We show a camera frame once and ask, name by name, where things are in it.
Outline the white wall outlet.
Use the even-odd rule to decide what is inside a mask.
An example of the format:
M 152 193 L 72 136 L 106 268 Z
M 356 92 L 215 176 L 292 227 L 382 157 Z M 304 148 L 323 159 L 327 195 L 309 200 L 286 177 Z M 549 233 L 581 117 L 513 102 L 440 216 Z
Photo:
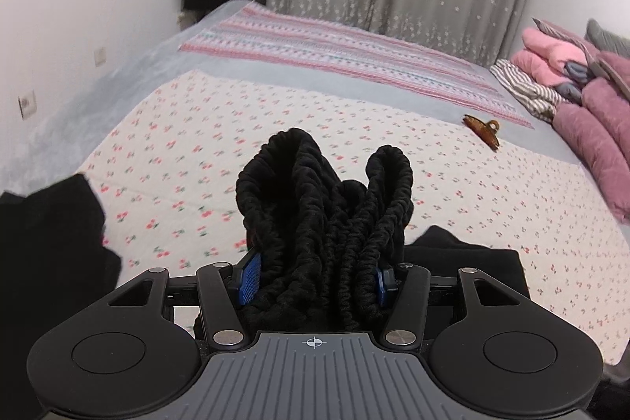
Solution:
M 22 120 L 27 120 L 37 112 L 35 92 L 31 91 L 18 97 L 18 107 Z

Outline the black pants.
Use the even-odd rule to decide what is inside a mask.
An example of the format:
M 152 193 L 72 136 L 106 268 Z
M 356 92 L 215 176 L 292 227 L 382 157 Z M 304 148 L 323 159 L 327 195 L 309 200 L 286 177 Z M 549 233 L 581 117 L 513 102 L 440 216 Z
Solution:
M 261 254 L 261 286 L 243 308 L 255 330 L 372 329 L 384 317 L 377 268 L 410 262 L 453 277 L 474 266 L 528 290 L 513 250 L 491 250 L 432 226 L 412 243 L 408 159 L 385 145 L 366 181 L 343 180 L 300 129 L 274 135 L 238 176 L 246 247 Z M 29 196 L 1 197 L 1 414 L 33 419 L 41 407 L 26 369 L 33 343 L 112 292 L 120 257 L 104 244 L 105 214 L 87 178 Z

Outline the pink striped blanket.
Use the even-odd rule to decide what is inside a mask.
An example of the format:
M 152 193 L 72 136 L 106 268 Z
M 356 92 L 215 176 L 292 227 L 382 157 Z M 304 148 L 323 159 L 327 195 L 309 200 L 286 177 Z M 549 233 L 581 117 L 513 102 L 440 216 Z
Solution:
M 343 74 L 532 126 L 485 68 L 340 23 L 277 14 L 254 1 L 180 51 Z

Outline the white wall switch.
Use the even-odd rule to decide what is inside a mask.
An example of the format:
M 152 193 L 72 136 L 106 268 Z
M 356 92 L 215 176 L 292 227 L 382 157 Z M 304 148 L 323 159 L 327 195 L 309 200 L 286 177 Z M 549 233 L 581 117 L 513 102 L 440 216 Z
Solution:
M 107 50 L 105 47 L 99 47 L 94 50 L 94 64 L 96 67 L 102 66 L 107 62 Z

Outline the mauve folded quilt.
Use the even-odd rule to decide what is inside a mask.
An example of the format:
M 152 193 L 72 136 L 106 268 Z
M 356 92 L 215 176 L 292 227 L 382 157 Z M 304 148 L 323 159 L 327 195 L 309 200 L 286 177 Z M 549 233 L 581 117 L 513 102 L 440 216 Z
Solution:
M 621 223 L 629 222 L 629 41 L 591 19 L 584 38 L 546 20 L 537 30 L 578 48 L 594 74 L 580 104 L 562 104 L 552 126 L 584 162 Z

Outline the pink folded clothing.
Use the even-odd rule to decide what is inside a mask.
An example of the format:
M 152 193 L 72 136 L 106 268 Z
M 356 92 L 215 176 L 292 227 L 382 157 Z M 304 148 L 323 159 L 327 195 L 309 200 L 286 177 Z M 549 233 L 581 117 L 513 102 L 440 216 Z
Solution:
M 564 74 L 565 65 L 569 62 L 587 66 L 582 49 L 538 29 L 524 29 L 521 39 L 523 48 L 510 58 L 510 63 L 529 74 L 538 84 L 554 87 L 569 82 L 569 77 Z

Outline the grey folded clothing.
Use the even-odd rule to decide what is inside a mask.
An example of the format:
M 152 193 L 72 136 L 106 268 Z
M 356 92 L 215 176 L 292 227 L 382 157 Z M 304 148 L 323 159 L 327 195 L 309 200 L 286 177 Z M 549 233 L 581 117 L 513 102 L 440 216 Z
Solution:
M 563 68 L 563 74 L 568 81 L 555 86 L 555 92 L 561 98 L 573 104 L 581 105 L 582 89 L 596 78 L 595 72 L 578 62 L 567 61 Z

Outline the striped folded garment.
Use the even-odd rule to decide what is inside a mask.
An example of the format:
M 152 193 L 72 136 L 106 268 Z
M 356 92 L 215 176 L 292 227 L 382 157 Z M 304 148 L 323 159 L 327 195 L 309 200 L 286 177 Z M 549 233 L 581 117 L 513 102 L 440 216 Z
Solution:
M 528 113 L 543 122 L 551 124 L 558 111 L 558 105 L 566 102 L 566 99 L 554 89 L 537 83 L 510 61 L 497 60 L 489 67 L 489 71 Z

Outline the cherry print blanket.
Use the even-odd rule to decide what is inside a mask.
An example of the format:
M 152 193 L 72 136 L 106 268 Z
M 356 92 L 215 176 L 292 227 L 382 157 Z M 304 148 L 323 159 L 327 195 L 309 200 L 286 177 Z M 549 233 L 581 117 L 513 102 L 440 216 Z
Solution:
M 239 172 L 273 134 L 312 135 L 343 179 L 363 180 L 380 146 L 413 170 L 408 241 L 429 226 L 517 250 L 531 298 L 585 331 L 607 363 L 629 341 L 629 245 L 582 167 L 465 127 L 303 89 L 190 71 L 137 104 L 81 164 L 102 203 L 105 243 L 123 280 L 163 266 L 174 276 L 246 251 Z

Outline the brown hair claw clip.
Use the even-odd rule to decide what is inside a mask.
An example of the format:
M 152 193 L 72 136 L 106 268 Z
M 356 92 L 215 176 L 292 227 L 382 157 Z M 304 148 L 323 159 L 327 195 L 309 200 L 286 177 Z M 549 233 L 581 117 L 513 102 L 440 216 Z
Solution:
M 497 120 L 491 119 L 489 122 L 483 122 L 479 118 L 472 115 L 462 117 L 462 122 L 470 130 L 472 130 L 492 151 L 497 151 L 500 147 L 497 133 L 500 130 L 500 124 Z

